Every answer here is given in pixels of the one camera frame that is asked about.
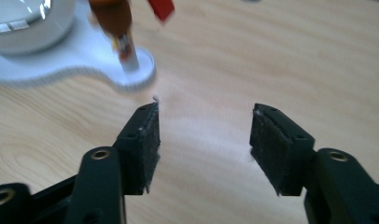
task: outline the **white plastic part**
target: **white plastic part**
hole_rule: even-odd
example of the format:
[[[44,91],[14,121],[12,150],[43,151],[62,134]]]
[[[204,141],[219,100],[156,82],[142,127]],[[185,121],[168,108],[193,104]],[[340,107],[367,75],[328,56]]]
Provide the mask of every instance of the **white plastic part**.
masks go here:
[[[87,1],[76,1],[75,22],[55,46],[26,55],[0,55],[0,84],[11,87],[45,85],[63,77],[108,78],[120,90],[145,88],[155,77],[155,63],[146,49],[136,47],[139,68],[124,71],[110,41],[88,22]]]
[[[67,35],[75,16],[73,0],[0,0],[0,53],[28,54]]]

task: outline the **white lamp base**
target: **white lamp base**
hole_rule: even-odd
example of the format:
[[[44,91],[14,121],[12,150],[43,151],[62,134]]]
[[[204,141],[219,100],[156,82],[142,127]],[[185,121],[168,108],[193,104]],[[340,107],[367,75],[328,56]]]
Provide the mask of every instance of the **white lamp base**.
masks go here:
[[[76,1],[73,27],[55,46],[33,54],[0,55],[0,84],[26,88],[63,77],[89,75],[106,77],[120,90],[145,88],[156,74],[151,53],[136,47],[139,68],[124,72],[102,30],[89,24],[90,12],[87,2]]]

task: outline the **red object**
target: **red object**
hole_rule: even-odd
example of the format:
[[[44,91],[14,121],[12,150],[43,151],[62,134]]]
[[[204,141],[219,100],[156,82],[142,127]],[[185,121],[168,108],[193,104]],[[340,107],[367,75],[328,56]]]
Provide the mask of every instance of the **red object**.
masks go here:
[[[167,18],[175,11],[173,0],[148,0],[154,10],[155,16],[160,21],[166,21]]]

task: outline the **wooden table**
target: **wooden table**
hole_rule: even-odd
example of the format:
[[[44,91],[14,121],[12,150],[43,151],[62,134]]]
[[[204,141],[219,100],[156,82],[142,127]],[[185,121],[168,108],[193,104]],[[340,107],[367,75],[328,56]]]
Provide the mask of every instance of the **wooden table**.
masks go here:
[[[303,197],[276,197],[249,155],[252,108],[279,108],[355,156],[379,183],[379,2],[175,0],[164,26],[133,1],[133,36],[158,75],[139,92],[70,77],[0,86],[0,184],[37,192],[110,146],[135,111],[160,101],[161,161],[151,192],[127,197],[129,223],[307,223]]]

